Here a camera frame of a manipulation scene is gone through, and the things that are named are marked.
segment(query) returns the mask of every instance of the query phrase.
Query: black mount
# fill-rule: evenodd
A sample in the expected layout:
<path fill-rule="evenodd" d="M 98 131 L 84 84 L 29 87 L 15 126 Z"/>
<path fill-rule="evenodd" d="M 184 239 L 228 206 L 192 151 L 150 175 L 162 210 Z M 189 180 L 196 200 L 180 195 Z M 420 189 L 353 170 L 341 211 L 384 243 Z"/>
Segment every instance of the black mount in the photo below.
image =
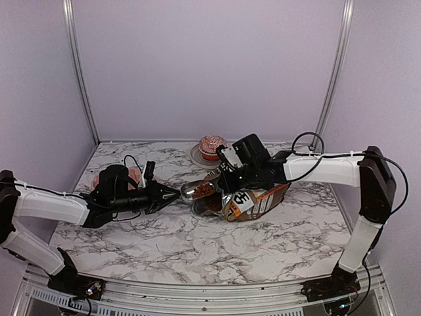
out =
<path fill-rule="evenodd" d="M 349 273 L 336 265 L 332 275 L 304 282 L 301 293 L 307 297 L 307 301 L 315 302 L 353 293 L 360 289 L 357 273 Z"/>
<path fill-rule="evenodd" d="M 235 153 L 243 163 L 241 168 L 230 168 L 222 150 L 223 145 L 216 149 L 216 153 L 223 162 L 222 175 L 218 186 L 226 193 L 234 193 L 240 189 L 269 190 L 275 184 L 287 184 L 284 164 L 292 151 L 280 151 L 271 157 L 256 134 L 250 134 L 233 145 Z"/>
<path fill-rule="evenodd" d="M 360 215 L 370 222 L 385 224 L 391 215 L 395 199 L 396 180 L 376 146 L 365 151 L 360 163 L 361 210 Z"/>
<path fill-rule="evenodd" d="M 78 297 L 100 300 L 104 292 L 105 281 L 100 278 L 79 275 L 70 256 L 57 248 L 64 259 L 64 268 L 54 276 L 49 276 L 48 287 Z"/>
<path fill-rule="evenodd" d="M 1 171 L 0 182 L 0 244 L 2 244 L 9 234 L 15 231 L 12 224 L 12 218 L 20 192 L 14 185 L 14 176 L 12 171 Z"/>
<path fill-rule="evenodd" d="M 90 194 L 81 194 L 90 210 L 83 227 L 99 228 L 112 221 L 117 213 L 145 210 L 153 214 L 180 197 L 180 191 L 153 180 L 155 162 L 145 169 L 146 187 L 138 188 L 123 165 L 111 165 L 99 173 L 99 183 Z M 129 190 L 131 184 L 135 189 Z"/>

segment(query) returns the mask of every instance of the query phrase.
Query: marble tabletop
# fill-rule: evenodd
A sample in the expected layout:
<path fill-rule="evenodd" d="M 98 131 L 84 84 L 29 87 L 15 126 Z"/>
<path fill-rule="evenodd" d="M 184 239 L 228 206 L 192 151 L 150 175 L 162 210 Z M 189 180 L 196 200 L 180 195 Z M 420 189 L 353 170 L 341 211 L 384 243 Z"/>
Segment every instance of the marble tabletop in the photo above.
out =
<path fill-rule="evenodd" d="M 158 180 L 173 188 L 202 179 L 186 150 L 194 143 L 101 143 L 76 188 L 125 155 L 155 161 Z M 267 145 L 273 154 L 290 145 Z M 349 231 L 325 184 L 294 183 L 284 201 L 255 221 L 198 217 L 181 199 L 157 214 L 98 229 L 59 223 L 51 245 L 78 270 L 100 277 L 169 284 L 250 284 L 316 277 L 332 271 Z"/>

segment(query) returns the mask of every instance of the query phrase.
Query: robotic arm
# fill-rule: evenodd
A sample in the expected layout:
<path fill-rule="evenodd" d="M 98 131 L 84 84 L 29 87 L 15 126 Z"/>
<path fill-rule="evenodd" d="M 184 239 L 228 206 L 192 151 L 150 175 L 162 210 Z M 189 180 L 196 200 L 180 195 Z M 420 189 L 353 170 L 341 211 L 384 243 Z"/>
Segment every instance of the robotic arm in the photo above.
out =
<path fill-rule="evenodd" d="M 75 295 L 99 299 L 104 282 L 78 274 L 70 256 L 52 248 L 19 223 L 20 217 L 64 221 L 87 228 L 99 228 L 121 212 L 159 211 L 178 199 L 179 191 L 153 180 L 154 162 L 148 162 L 146 185 L 138 188 L 128 169 L 112 165 L 99 174 L 99 184 L 90 194 L 54 192 L 15 181 L 11 171 L 0 172 L 0 245 L 13 255 L 27 259 L 50 276 L 48 286 Z M 135 190 L 128 190 L 128 184 Z"/>
<path fill-rule="evenodd" d="M 360 188 L 360 216 L 337 265 L 329 277 L 303 283 L 302 294 L 313 302 L 360 289 L 356 270 L 376 245 L 383 225 L 392 214 L 396 191 L 396 181 L 377 147 L 339 155 L 300 154 L 290 150 L 271 157 L 259 138 L 251 134 L 232 147 L 219 147 L 217 154 L 223 162 L 222 172 L 219 178 L 209 182 L 224 194 L 243 188 L 269 190 L 275 184 L 295 181 Z M 79 275 L 64 250 L 48 246 L 18 219 L 41 217 L 98 228 L 120 212 L 144 209 L 147 214 L 154 213 L 180 196 L 179 191 L 153 180 L 154 167 L 155 163 L 148 162 L 144 172 L 146 187 L 138 188 L 128 177 L 126 167 L 109 166 L 101 171 L 94 191 L 80 196 L 35 188 L 16 181 L 11 171 L 0 172 L 0 245 L 44 269 L 50 276 L 50 288 L 99 299 L 103 280 Z M 129 191 L 128 183 L 136 189 Z M 194 198 L 191 188 L 194 184 L 182 188 L 184 199 Z"/>
<path fill-rule="evenodd" d="M 224 193 L 242 188 L 269 190 L 275 184 L 295 181 L 360 188 L 360 216 L 332 275 L 305 282 L 302 294 L 313 302 L 351 293 L 353 288 L 360 289 L 356 271 L 376 245 L 391 215 L 396 191 L 396 181 L 377 147 L 339 155 L 280 151 L 271 157 L 258 137 L 251 134 L 232 147 L 220 146 L 217 154 L 224 164 L 214 186 Z"/>

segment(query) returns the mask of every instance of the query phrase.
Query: purple wall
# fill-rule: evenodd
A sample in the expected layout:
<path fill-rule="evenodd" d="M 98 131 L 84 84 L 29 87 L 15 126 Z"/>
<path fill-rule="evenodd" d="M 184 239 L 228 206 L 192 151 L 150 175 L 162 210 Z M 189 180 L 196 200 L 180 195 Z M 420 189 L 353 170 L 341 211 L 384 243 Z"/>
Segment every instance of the purple wall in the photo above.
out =
<path fill-rule="evenodd" d="M 0 170 L 70 190 L 93 144 L 60 1 L 0 1 Z M 30 221 L 42 237 L 54 223 Z M 9 315 L 25 264 L 0 248 L 0 314 Z"/>
<path fill-rule="evenodd" d="M 73 2 L 102 139 L 292 140 L 316 128 L 343 1 Z"/>
<path fill-rule="evenodd" d="M 356 1 L 351 38 L 324 133 L 330 152 L 379 146 L 410 182 L 370 262 L 379 261 L 398 315 L 421 315 L 421 2 Z M 403 195 L 399 180 L 395 204 Z M 358 192 L 337 188 L 355 220 Z"/>

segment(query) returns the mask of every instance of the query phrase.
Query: snack bag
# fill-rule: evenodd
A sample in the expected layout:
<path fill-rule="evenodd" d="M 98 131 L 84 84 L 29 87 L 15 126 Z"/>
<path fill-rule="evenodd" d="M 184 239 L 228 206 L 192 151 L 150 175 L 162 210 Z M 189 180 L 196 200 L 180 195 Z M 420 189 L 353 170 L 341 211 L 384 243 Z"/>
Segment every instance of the snack bag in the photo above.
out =
<path fill-rule="evenodd" d="M 236 192 L 221 212 L 227 221 L 251 221 L 269 212 L 284 200 L 290 184 L 278 184 L 270 190 Z"/>
<path fill-rule="evenodd" d="M 211 171 L 205 179 L 219 176 L 220 170 Z M 242 190 L 234 194 L 215 193 L 193 205 L 200 216 L 220 215 L 227 221 L 252 221 L 269 212 L 284 200 L 290 184 L 278 184 L 270 190 Z"/>

